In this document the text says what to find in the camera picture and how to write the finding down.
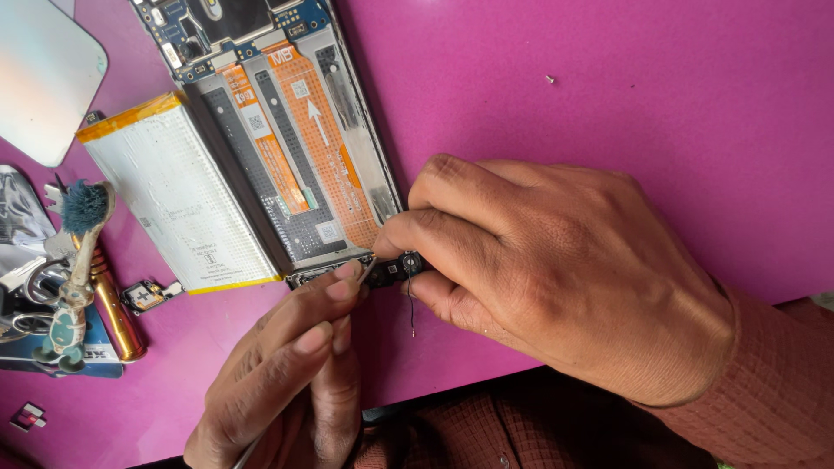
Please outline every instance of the yellow tape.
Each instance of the yellow tape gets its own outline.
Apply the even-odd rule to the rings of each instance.
[[[267,277],[265,279],[259,280],[246,280],[245,282],[238,282],[236,284],[228,284],[228,285],[219,285],[219,286],[210,286],[208,288],[201,288],[198,290],[191,290],[188,292],[189,295],[199,295],[201,293],[209,293],[212,291],[222,291],[222,290],[231,290],[233,288],[240,288],[244,286],[251,286],[251,285],[260,285],[269,282],[277,282],[283,280],[284,277],[281,275],[276,275],[275,277]]]
[[[77,131],[75,136],[78,137],[78,141],[82,144],[98,140],[154,114],[164,113],[177,106],[182,106],[185,102],[187,102],[187,99],[180,91],[163,94],[158,98],[151,99],[147,103],[142,103],[123,113],[118,113],[112,116],[112,118],[107,118],[89,127],[85,127]]]

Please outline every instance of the orange flex cable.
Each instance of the orange flex cable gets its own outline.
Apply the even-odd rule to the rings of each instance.
[[[264,49],[345,235],[370,249],[379,233],[315,67],[289,41]]]
[[[252,132],[261,159],[272,174],[287,209],[291,214],[309,210],[307,199],[304,198],[299,183],[295,180],[293,170],[289,167],[284,152],[281,151],[281,146],[269,126],[264,109],[255,97],[252,84],[243,67],[234,65],[224,69],[222,73],[226,78],[226,83],[232,89],[232,100],[238,104],[238,109],[244,118],[244,126]]]

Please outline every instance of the hand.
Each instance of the hand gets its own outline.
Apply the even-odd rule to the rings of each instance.
[[[351,260],[302,285],[244,335],[206,392],[189,466],[228,469],[265,431],[247,469],[342,467],[361,418],[347,314],[367,295],[362,270]]]
[[[734,336],[729,301],[626,174],[429,160],[380,257],[437,271],[411,292],[442,320],[649,406],[697,398]]]

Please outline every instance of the disassembled smartphone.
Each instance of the disassembled smartphone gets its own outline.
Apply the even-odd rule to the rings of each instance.
[[[369,265],[403,204],[332,2],[131,1],[290,288]],[[406,253],[376,265],[371,285],[421,269]]]

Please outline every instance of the sleeve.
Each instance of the sleeve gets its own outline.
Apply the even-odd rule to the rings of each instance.
[[[834,467],[834,314],[725,291],[736,312],[725,370],[697,400],[647,410],[735,469]]]

